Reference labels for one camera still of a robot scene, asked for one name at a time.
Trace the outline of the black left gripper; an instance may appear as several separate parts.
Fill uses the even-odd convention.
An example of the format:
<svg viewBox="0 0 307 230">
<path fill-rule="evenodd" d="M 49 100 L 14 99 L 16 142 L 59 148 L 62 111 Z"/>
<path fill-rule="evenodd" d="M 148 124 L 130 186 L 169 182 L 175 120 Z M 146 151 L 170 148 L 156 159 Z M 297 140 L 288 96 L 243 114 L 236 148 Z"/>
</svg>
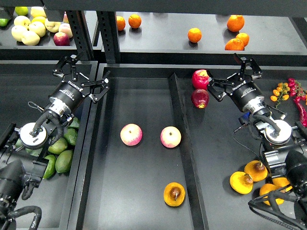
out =
<svg viewBox="0 0 307 230">
<path fill-rule="evenodd" d="M 49 110 L 54 113 L 73 113 L 86 97 L 93 103 L 97 103 L 110 89 L 108 85 L 110 71 L 107 71 L 101 80 L 88 80 L 81 83 L 82 76 L 77 71 L 77 62 L 80 58 L 81 55 L 74 54 L 63 56 L 53 69 L 53 75 L 61 80 L 49 96 L 51 102 Z"/>
</svg>

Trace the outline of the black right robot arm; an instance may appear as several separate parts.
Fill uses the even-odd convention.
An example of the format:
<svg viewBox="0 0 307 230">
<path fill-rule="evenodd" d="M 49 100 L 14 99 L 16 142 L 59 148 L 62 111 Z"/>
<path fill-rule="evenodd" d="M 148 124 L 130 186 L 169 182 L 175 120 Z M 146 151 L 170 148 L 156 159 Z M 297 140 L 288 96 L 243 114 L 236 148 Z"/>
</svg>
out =
<svg viewBox="0 0 307 230">
<path fill-rule="evenodd" d="M 262 70 L 253 58 L 246 59 L 234 54 L 240 71 L 226 79 L 209 75 L 208 91 L 221 101 L 229 96 L 243 115 L 242 127 L 248 127 L 254 139 L 260 140 L 258 158 L 268 171 L 270 179 L 284 177 L 288 184 L 250 200 L 252 212 L 290 230 L 307 228 L 307 124 L 304 108 L 296 102 L 300 121 L 290 126 L 286 113 L 279 111 L 273 117 L 274 107 L 264 102 L 264 94 L 254 83 L 262 77 Z"/>
</svg>

